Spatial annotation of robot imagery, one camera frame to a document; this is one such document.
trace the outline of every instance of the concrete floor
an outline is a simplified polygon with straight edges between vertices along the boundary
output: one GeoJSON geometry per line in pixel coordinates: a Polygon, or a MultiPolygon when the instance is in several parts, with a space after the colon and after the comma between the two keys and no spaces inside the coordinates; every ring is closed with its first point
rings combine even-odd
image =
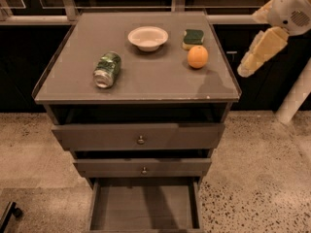
{"type": "MultiPolygon", "coordinates": [[[[231,112],[199,196],[205,232],[311,232],[311,112],[231,112]]],[[[81,232],[91,189],[46,114],[0,114],[0,214],[6,232],[81,232]]]]}

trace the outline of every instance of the orange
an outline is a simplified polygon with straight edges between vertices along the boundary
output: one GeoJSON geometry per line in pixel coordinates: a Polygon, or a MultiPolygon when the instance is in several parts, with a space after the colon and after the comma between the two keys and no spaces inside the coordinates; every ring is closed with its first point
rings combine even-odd
{"type": "Polygon", "coordinates": [[[202,68],[208,59],[208,51],[203,46],[194,46],[188,52],[188,64],[193,68],[202,68]]]}

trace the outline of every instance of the drawer knob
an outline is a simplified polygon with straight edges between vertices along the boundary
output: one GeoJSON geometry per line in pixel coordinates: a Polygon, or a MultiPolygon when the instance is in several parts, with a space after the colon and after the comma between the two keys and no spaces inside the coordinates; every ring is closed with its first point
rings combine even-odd
{"type": "Polygon", "coordinates": [[[147,175],[147,167],[143,167],[142,175],[147,175]]]}
{"type": "Polygon", "coordinates": [[[139,138],[137,140],[137,143],[140,144],[140,145],[145,144],[145,140],[144,140],[143,136],[139,136],[139,138]]]}

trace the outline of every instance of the bowl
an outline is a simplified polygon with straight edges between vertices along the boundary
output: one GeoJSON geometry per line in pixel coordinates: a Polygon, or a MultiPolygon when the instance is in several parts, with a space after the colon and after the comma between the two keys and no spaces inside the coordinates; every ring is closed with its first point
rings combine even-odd
{"type": "Polygon", "coordinates": [[[128,41],[142,51],[157,50],[167,39],[167,32],[159,27],[138,27],[128,34],[128,41]]]}

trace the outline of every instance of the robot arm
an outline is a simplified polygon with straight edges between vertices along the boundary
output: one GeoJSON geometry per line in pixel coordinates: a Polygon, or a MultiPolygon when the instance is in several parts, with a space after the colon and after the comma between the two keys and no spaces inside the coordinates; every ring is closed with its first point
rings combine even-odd
{"type": "Polygon", "coordinates": [[[290,36],[311,29],[311,0],[270,0],[253,14],[253,19],[272,27],[260,31],[242,58],[237,70],[242,77],[253,75],[287,45],[290,36]]]}

